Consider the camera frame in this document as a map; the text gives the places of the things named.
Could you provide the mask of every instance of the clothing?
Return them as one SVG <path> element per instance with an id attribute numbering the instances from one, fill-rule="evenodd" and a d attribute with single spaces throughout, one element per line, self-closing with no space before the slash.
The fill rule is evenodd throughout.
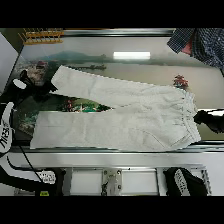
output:
<path id="1" fill-rule="evenodd" d="M 86 98 L 112 107 L 100 113 L 40 112 L 31 148 L 98 147 L 158 152 L 200 141 L 194 95 L 156 86 L 93 75 L 61 66 L 54 94 Z"/>
<path id="2" fill-rule="evenodd" d="M 224 69 L 224 28 L 177 28 L 167 45 L 179 53 L 191 38 L 192 57 L 206 65 Z"/>

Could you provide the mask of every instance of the white pants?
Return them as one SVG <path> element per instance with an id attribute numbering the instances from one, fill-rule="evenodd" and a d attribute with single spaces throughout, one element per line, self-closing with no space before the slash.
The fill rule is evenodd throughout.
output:
<path id="1" fill-rule="evenodd" d="M 54 94 L 86 98 L 113 110 L 40 112 L 31 148 L 98 147 L 158 152 L 200 141 L 194 95 L 171 86 L 106 78 L 61 66 Z"/>

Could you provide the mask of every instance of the metal bracket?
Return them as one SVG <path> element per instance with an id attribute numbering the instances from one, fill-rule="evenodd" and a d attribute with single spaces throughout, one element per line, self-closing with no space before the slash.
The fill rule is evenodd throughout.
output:
<path id="1" fill-rule="evenodd" d="M 122 190 L 122 170 L 104 169 L 102 180 L 102 196 L 120 196 Z"/>

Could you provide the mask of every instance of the glass tabletop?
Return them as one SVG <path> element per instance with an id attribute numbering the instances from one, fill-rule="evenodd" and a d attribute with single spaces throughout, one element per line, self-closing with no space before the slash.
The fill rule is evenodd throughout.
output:
<path id="1" fill-rule="evenodd" d="M 59 66 L 155 85 L 175 84 L 180 75 L 195 94 L 198 109 L 216 109 L 224 105 L 224 79 L 219 69 L 209 67 L 184 53 L 176 54 L 168 46 L 168 36 L 88 37 L 64 36 L 63 43 L 24 46 L 8 83 L 27 69 L 35 85 L 51 80 Z M 114 52 L 150 52 L 150 60 L 114 58 Z M 18 140 L 30 141 L 39 111 L 101 112 L 110 108 L 87 99 L 52 94 L 42 103 L 27 98 L 14 114 Z M 203 141 L 223 140 L 207 126 L 198 126 Z"/>

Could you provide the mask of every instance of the blue plaid cloth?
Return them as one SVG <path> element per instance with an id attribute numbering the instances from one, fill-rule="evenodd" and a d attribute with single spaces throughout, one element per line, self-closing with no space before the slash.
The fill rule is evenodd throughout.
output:
<path id="1" fill-rule="evenodd" d="M 224 69 L 224 28 L 177 28 L 167 45 L 178 54 L 193 34 L 191 56 Z"/>

